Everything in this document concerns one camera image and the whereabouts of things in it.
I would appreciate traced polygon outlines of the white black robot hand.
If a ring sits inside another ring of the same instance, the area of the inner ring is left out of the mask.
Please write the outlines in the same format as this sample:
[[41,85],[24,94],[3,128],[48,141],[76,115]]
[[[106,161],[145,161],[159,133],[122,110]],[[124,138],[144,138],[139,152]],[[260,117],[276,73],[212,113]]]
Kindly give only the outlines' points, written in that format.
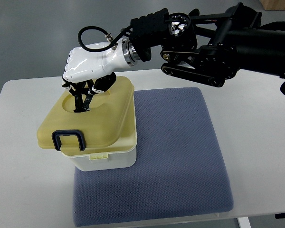
[[70,51],[66,61],[62,86],[73,96],[104,93],[113,85],[109,79],[99,86],[89,85],[88,91],[79,88],[79,83],[89,80],[100,82],[116,69],[130,68],[138,60],[140,57],[128,38],[121,38],[113,47],[100,52],[89,52],[82,47],[76,47]]

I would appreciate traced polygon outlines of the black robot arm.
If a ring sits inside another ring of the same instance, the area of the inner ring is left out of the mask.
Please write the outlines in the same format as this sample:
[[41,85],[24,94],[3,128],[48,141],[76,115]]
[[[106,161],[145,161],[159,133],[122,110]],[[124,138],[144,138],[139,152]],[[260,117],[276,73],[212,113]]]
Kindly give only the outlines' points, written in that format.
[[[264,25],[261,16],[242,3],[212,15],[162,9],[132,19],[123,32],[143,62],[161,46],[161,70],[170,76],[222,87],[245,69],[285,80],[285,21]],[[285,95],[285,81],[280,90]]]

